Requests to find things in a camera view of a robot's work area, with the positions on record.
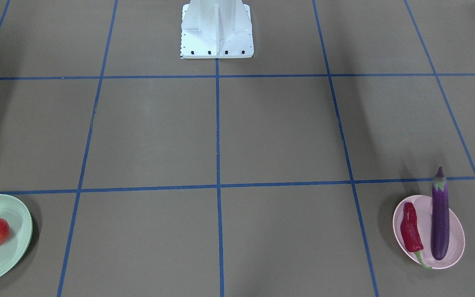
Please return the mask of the purple eggplant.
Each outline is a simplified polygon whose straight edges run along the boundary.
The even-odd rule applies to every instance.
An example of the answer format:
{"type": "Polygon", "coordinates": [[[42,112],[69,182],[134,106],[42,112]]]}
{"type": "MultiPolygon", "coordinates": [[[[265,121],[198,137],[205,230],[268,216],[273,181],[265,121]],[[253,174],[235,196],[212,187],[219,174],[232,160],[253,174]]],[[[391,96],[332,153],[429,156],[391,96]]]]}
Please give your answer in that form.
{"type": "Polygon", "coordinates": [[[450,209],[447,177],[439,167],[432,179],[432,221],[430,251],[435,260],[441,261],[447,255],[450,244],[450,209]]]}

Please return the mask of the red chili pepper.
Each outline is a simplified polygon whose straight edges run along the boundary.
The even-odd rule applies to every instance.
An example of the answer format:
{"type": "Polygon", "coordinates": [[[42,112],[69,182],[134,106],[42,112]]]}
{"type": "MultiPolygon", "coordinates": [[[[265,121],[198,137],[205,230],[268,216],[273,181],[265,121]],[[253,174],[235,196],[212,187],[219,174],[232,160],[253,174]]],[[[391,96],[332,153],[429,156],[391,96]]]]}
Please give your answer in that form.
{"type": "Polygon", "coordinates": [[[403,219],[400,230],[407,252],[412,252],[425,269],[433,269],[426,265],[422,259],[421,252],[424,250],[424,245],[417,228],[417,213],[412,202],[406,202],[403,205],[403,219]]]}

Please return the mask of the brown paper table cover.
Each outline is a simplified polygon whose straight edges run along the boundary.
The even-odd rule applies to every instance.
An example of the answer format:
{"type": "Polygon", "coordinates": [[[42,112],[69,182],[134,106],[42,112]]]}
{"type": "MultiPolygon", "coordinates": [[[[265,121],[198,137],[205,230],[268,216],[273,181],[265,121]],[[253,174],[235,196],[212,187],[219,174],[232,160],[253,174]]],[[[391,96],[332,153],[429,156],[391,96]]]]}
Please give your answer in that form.
{"type": "Polygon", "coordinates": [[[253,58],[181,59],[184,0],[0,0],[0,297],[475,297],[475,0],[249,0],[253,58]],[[466,245],[392,227],[439,167],[466,245]]]}

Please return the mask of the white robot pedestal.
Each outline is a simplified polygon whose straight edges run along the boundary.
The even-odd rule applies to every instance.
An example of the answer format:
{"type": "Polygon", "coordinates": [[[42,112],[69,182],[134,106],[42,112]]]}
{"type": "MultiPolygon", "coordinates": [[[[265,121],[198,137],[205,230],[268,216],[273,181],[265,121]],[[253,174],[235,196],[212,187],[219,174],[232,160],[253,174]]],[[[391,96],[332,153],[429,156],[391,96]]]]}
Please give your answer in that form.
{"type": "Polygon", "coordinates": [[[254,56],[251,11],[241,0],[191,0],[181,12],[182,59],[254,56]]]}

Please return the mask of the pink plate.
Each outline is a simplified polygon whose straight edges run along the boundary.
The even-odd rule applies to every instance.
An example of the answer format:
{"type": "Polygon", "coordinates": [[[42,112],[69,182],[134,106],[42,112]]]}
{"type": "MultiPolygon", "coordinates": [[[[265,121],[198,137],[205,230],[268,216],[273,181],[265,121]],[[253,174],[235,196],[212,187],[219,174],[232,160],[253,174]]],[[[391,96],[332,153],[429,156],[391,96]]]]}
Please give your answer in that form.
{"type": "Polygon", "coordinates": [[[416,210],[417,230],[424,246],[424,249],[420,251],[420,256],[423,260],[423,263],[432,269],[448,269],[456,265],[456,263],[458,263],[458,261],[460,261],[461,257],[463,256],[466,245],[466,239],[460,221],[458,220],[456,214],[454,214],[454,212],[449,209],[449,246],[446,256],[441,261],[435,259],[430,250],[430,238],[432,231],[432,198],[420,194],[403,199],[400,203],[398,203],[393,213],[393,232],[402,252],[418,265],[421,264],[414,252],[409,252],[406,249],[406,245],[403,241],[401,233],[401,223],[403,221],[404,214],[403,209],[405,203],[407,202],[413,203],[416,210]]]}

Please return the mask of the green plate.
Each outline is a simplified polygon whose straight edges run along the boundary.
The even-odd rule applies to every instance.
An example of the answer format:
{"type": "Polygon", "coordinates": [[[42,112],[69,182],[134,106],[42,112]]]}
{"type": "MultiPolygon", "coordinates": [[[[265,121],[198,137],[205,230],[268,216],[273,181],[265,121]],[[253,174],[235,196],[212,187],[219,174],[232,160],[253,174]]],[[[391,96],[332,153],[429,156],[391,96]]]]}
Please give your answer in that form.
{"type": "Polygon", "coordinates": [[[10,236],[0,245],[0,277],[24,256],[31,242],[33,222],[28,207],[16,197],[0,194],[0,218],[7,221],[10,236]]]}

